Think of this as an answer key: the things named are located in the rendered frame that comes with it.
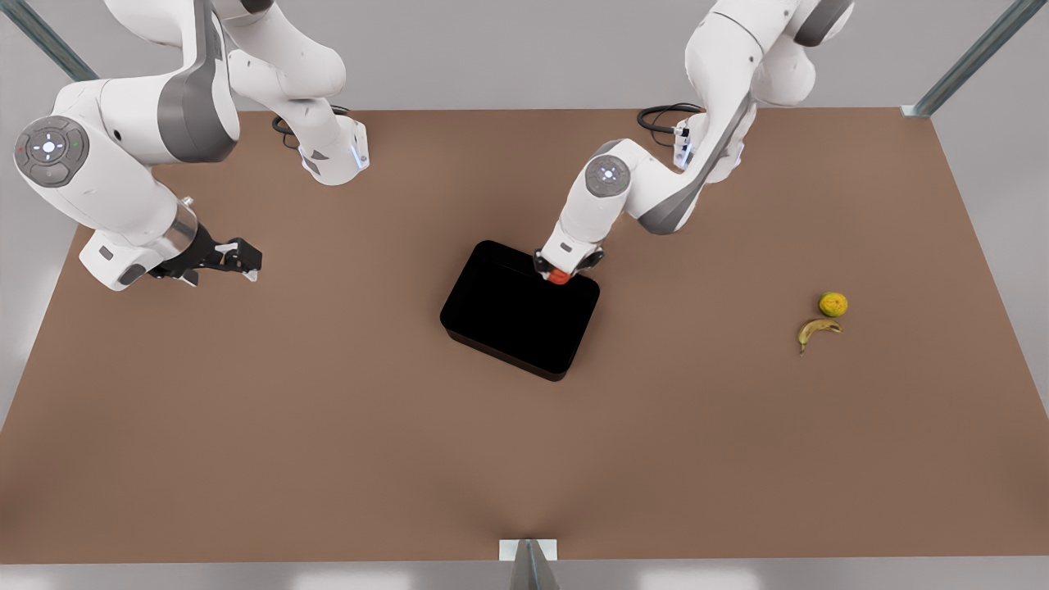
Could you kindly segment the yellow banana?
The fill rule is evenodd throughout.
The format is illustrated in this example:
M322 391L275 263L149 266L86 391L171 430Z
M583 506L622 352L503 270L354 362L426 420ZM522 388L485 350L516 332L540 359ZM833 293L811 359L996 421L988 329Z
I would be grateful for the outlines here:
M831 333L840 334L842 330L843 326L834 318L821 317L809 320L799 329L797 334L799 355L805 355L809 341L816 333L820 331L829 331Z

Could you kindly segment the black storage box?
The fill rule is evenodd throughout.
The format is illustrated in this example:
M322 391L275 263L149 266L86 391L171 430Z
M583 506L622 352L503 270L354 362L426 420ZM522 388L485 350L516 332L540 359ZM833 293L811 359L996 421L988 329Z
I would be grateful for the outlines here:
M557 382L573 365L600 294L587 276L551 283L535 271L532 255L481 240L438 321L453 340Z

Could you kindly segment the silver frame post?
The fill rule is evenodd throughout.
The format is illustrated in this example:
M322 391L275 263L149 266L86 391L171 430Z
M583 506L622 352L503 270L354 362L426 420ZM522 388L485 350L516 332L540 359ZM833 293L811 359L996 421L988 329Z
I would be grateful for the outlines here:
M550 565L558 560L557 540L501 540L499 560L512 563L509 590L561 590Z
M990 57L999 52L1046 5L1049 5L1049 0L1013 0L926 93L914 104L900 106L901 114L928 119L939 111Z
M74 82L98 79L93 68L74 52L64 38L55 31L26 0L0 0L0 12L3 12L14 26L45 52L69 79Z

